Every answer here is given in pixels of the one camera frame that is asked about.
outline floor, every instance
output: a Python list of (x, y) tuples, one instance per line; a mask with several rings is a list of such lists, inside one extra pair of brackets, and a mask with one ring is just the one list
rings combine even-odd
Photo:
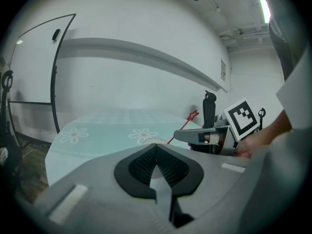
[[(28, 142), (20, 139), (21, 145)], [(21, 189), (16, 191), (16, 196), (33, 204), (35, 200), (48, 188), (47, 174), (45, 170), (45, 157), (48, 153), (49, 146), (29, 143), (23, 150)]]

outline white wall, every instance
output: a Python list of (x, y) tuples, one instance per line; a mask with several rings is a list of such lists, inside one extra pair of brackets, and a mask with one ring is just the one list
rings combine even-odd
[[(28, 29), (72, 13), (77, 16), (66, 39), (116, 39), (140, 44), (181, 60), (213, 82), (200, 85), (193, 78), (149, 63), (66, 56), (63, 49), (56, 80), (61, 128), (81, 115), (107, 107), (153, 108), (187, 117), (190, 109), (202, 110), (204, 90), (216, 92), (216, 84), (225, 90), (230, 87), (231, 64), (225, 46), (192, 9), (178, 0), (31, 0), (11, 25), (5, 55), (12, 55), (17, 37)], [(220, 75), (221, 59), (228, 69), (226, 82)], [(217, 113), (224, 109), (220, 106), (223, 99), (218, 97)], [(202, 124), (202, 114), (198, 120)]]
[(279, 58), (273, 47), (252, 48), (230, 53), (232, 63), (229, 105), (246, 97), (257, 114), (263, 107), (263, 127), (270, 125), (283, 110), (276, 92), (283, 84)]

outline light blue tablecloth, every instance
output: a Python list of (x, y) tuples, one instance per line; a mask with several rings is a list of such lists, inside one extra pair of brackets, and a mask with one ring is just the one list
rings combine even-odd
[[(45, 160), (48, 182), (51, 185), (98, 156), (139, 145), (167, 143), (185, 122), (173, 115), (147, 110), (114, 110), (78, 118), (61, 130), (49, 149)], [(200, 127), (189, 122), (184, 129), (197, 128)], [(171, 144), (189, 150), (185, 142), (174, 139)]]

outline flower pattern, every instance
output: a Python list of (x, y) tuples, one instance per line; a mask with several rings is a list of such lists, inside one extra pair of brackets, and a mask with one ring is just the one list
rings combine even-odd
[(158, 135), (156, 132), (150, 132), (148, 128), (144, 128), (142, 131), (139, 129), (133, 129), (133, 132), (135, 134), (130, 134), (129, 138), (137, 138), (137, 143), (139, 145), (142, 145), (144, 141), (146, 141), (149, 138), (155, 137)]
[(78, 143), (78, 138), (81, 137), (88, 137), (89, 134), (88, 133), (84, 133), (87, 129), (86, 128), (80, 128), (79, 130), (77, 130), (76, 127), (72, 127), (70, 129), (70, 132), (61, 132), (60, 135), (64, 136), (63, 138), (61, 138), (59, 141), (61, 143), (66, 142), (68, 140), (70, 140), (70, 143), (72, 144), (77, 144)]

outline ceiling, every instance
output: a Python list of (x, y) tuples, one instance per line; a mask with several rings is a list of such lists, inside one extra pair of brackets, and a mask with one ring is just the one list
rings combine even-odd
[(271, 46), (260, 0), (180, 0), (217, 33), (229, 51)]

